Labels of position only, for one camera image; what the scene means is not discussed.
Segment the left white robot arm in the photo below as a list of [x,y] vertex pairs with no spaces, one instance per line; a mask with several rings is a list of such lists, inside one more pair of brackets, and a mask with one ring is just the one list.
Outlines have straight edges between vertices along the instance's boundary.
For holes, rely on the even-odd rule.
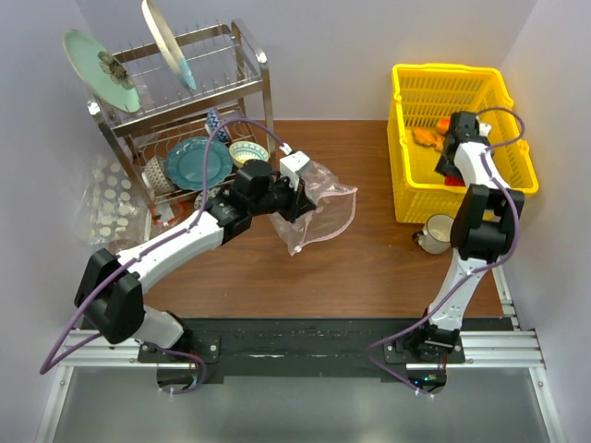
[[245,232],[256,216],[277,214],[295,222],[314,210],[302,176],[309,163],[301,151],[281,159],[279,170],[248,161],[231,185],[173,229],[118,255],[93,253],[75,296],[77,309],[111,344],[147,341],[169,361],[185,360],[191,351],[188,329],[173,314],[145,305],[144,294],[190,259]]

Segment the clear pink zip bag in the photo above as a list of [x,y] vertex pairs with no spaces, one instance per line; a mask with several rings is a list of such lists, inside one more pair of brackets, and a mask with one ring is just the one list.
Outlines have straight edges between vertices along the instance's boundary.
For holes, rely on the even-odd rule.
[[306,245],[328,241],[343,233],[356,216],[357,188],[342,184],[325,165],[310,161],[300,177],[305,184],[305,196],[315,208],[299,216],[294,223],[278,213],[269,216],[291,256]]

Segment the red toy apple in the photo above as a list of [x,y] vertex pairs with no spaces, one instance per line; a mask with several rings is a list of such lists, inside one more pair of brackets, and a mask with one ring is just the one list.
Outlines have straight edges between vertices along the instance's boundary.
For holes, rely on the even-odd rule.
[[444,178],[444,184],[446,186],[460,186],[465,187],[464,180],[452,175],[448,175]]

